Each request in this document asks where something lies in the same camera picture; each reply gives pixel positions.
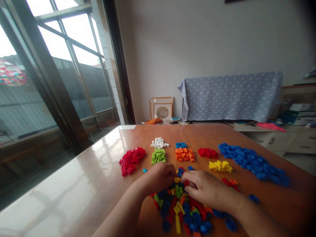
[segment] floor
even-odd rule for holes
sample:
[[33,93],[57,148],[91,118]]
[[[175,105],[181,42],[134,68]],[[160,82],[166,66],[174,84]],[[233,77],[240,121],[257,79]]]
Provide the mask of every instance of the floor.
[[315,154],[286,153],[283,158],[316,177]]

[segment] green building block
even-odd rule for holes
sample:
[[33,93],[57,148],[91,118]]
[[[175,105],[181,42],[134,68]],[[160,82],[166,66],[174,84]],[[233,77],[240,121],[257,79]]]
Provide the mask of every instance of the green building block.
[[154,196],[154,199],[156,200],[156,202],[157,202],[157,203],[159,203],[159,202],[160,202],[160,199],[159,199],[159,197],[158,197],[158,195],[157,195],[157,194]]
[[160,208],[162,208],[162,205],[164,204],[164,200],[163,199],[161,199],[160,200],[160,202],[159,202],[159,206],[160,206]]
[[176,191],[175,195],[177,196],[177,198],[181,198],[181,193],[179,191]]

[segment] box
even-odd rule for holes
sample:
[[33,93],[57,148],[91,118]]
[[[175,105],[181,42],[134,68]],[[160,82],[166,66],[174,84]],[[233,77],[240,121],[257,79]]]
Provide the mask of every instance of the box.
[[286,110],[283,114],[286,115],[293,115],[297,117],[310,117],[315,116],[315,111],[309,110],[309,111],[293,111],[293,110]]
[[307,111],[311,107],[311,104],[292,104],[290,110],[293,111]]
[[292,126],[305,126],[308,122],[310,122],[310,120],[313,120],[310,117],[297,117],[285,114],[279,115],[277,118],[281,119],[283,123]]

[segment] pink cloth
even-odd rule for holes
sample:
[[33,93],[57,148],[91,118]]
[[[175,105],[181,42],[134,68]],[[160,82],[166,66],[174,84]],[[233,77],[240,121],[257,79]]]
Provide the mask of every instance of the pink cloth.
[[257,123],[258,126],[260,127],[265,127],[265,128],[269,128],[269,129],[272,129],[272,130],[278,130],[278,131],[281,131],[281,132],[286,132],[286,130],[284,128],[281,128],[277,125],[275,125],[274,123]]

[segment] hand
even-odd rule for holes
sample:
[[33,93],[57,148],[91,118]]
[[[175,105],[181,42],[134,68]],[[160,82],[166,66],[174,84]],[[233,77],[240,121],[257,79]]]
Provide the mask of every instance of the hand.
[[240,193],[205,171],[187,171],[181,177],[182,183],[185,180],[190,182],[184,188],[189,196],[214,209],[231,213],[231,207],[240,200]]
[[159,162],[153,165],[139,179],[139,185],[142,185],[146,195],[164,190],[173,184],[177,172],[174,165],[167,162]]

